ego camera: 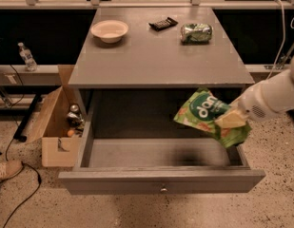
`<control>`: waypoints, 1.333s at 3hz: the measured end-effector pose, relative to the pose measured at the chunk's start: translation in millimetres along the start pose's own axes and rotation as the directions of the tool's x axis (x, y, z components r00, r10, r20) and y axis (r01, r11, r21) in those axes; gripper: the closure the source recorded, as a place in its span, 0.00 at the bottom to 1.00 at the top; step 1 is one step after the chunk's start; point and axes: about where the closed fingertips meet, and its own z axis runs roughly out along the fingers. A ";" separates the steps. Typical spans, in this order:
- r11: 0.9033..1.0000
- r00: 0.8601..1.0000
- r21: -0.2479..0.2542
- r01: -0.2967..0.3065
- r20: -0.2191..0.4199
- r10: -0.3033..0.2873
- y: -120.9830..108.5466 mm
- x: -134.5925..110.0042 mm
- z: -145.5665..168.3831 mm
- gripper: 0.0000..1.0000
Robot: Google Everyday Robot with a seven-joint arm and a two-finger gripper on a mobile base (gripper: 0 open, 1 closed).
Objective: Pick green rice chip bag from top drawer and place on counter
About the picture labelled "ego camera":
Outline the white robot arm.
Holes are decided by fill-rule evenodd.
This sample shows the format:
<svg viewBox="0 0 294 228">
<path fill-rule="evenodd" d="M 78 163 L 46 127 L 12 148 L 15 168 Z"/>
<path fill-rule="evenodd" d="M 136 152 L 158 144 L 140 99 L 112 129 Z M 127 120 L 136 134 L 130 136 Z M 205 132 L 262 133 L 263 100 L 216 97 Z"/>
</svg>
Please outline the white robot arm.
<svg viewBox="0 0 294 228">
<path fill-rule="evenodd" d="M 294 109 L 294 56 L 290 68 L 250 86 L 231 103 L 215 123 L 221 128 L 244 126 L 248 119 L 261 122 Z"/>
</svg>

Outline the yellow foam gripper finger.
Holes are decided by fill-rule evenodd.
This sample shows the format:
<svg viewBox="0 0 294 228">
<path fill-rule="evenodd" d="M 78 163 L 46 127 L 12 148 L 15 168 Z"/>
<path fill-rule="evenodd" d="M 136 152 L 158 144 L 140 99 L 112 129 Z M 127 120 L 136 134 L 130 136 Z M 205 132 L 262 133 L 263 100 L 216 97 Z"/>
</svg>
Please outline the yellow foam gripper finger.
<svg viewBox="0 0 294 228">
<path fill-rule="evenodd" d="M 231 108 L 225 114 L 215 120 L 215 123 L 221 128 L 236 128 L 244 126 L 247 115 L 241 109 Z"/>
</svg>

